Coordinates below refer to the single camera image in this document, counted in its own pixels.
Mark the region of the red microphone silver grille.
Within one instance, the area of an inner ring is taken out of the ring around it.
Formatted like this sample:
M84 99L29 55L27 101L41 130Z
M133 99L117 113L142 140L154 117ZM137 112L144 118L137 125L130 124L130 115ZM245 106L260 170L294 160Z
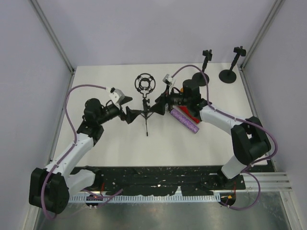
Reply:
M185 113L190 119L192 119L193 121L194 121L194 123L196 123L196 124L199 124L200 123L200 120L199 119L197 119L196 117L193 117L191 114L190 114L190 112L189 112L189 110L187 109L187 107L185 107L185 106L179 106L178 107L183 113Z

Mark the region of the black tripod stand shock mount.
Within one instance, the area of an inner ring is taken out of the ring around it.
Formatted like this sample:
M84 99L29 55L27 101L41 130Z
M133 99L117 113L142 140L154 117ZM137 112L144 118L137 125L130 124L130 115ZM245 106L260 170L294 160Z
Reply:
M146 136L148 136L148 126L147 126L147 120L148 118L153 114L153 112L150 113L150 99L147 98L148 94L151 94L155 87L156 82L154 77L149 73L142 73L139 76L136 77L134 82L134 87L137 92L139 92L142 95L142 105L143 110L141 112L142 117L145 119L145 127L146 127Z

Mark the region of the black round-base mic stand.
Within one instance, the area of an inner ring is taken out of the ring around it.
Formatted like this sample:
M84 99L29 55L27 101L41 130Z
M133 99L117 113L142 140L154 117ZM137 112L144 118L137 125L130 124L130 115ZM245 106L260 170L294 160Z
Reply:
M207 68L208 62L212 60L212 50L203 50L202 55L204 56L203 65L201 68L202 73L197 72L192 76L192 80L194 80L200 87L206 86L207 83L209 83L210 78L205 73L205 70Z

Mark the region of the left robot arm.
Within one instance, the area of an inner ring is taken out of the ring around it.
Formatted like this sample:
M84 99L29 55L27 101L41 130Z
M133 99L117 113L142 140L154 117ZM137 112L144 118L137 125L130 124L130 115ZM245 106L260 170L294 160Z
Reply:
M97 168L85 166L76 174L71 172L100 140L104 123L115 117L127 123L133 121L122 109L122 105L130 101L132 97L125 95L115 96L109 105L102 105L96 98L86 101L82 123L70 146L45 168L32 171L29 204L60 214L78 192L88 187L93 191L102 187L102 176Z

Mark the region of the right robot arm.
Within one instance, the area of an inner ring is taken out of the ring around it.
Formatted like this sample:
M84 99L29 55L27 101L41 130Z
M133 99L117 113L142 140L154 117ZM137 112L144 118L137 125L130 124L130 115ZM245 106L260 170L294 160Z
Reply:
M232 138L233 157L221 167L217 177L218 185L227 189L234 184L234 178L248 165L271 150L271 144L257 117L237 118L215 108L202 98L200 88L193 80L183 82L183 91L173 87L171 79L163 81L165 91L155 100L151 112L164 115L173 106L187 108L192 117L209 123L229 134Z

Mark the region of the black front rail base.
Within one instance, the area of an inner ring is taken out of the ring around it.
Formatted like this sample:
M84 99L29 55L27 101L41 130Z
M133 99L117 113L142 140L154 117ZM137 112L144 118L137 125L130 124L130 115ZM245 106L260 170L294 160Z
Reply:
M184 196L211 195L214 190L244 190L244 177L226 179L220 166L95 167L99 173L90 191L124 196L173 196L180 188Z

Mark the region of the left aluminium frame post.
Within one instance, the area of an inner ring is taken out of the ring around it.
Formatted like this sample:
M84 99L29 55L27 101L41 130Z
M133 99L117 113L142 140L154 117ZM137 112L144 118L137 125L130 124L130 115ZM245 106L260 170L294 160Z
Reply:
M43 9L41 8L39 2L37 0L29 0L28 2L30 3L34 12L36 13L37 17L39 18L40 22L42 23L43 28L45 29L45 31L46 31L47 35L49 36L51 42L55 46L57 52L59 53L61 59L63 60L64 64L66 65L70 74L73 74L74 71L75 71L75 68L71 64L67 54L65 53L58 37L56 36L56 33L54 32L48 18L46 17Z

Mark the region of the aluminium frame post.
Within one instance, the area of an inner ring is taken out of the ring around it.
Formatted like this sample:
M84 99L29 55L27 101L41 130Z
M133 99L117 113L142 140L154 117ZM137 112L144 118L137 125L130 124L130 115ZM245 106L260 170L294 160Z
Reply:
M242 64L240 65L240 69L244 70L248 65L249 61L251 60L253 54L255 53L256 49L260 45L261 41L265 37L266 33L268 32L271 24L273 23L274 19L276 18L278 12L282 8L285 0L275 0L273 5L271 6L267 16L264 19L263 24L261 25L255 39L253 40L249 51L247 52L246 57L244 58Z
M36 13L37 17L39 18L40 22L42 23L43 28L45 29L45 31L46 31L47 35L49 36L51 42L55 46L57 52L59 53L61 59L63 60L64 64L66 65L70 74L73 74L74 71L75 71L75 68L71 64L67 54L65 53L58 37L56 36L56 33L54 32L48 18L46 17L43 9L41 8L39 2L37 0L29 0L28 2L30 3L34 12Z

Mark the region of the right aluminium frame post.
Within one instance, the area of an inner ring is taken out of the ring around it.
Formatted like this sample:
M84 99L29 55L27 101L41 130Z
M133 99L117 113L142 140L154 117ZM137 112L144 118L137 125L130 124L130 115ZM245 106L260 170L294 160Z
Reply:
M255 39L253 40L249 51L247 52L246 57L244 58L242 64L240 65L240 69L244 70L248 65L249 61L251 60L253 54L255 53L256 49L260 45L261 41L265 37L266 33L268 32L271 24L273 23L274 19L276 18L278 12L282 8L285 0L275 0L273 5L271 6L267 16L264 19L263 24L261 25Z

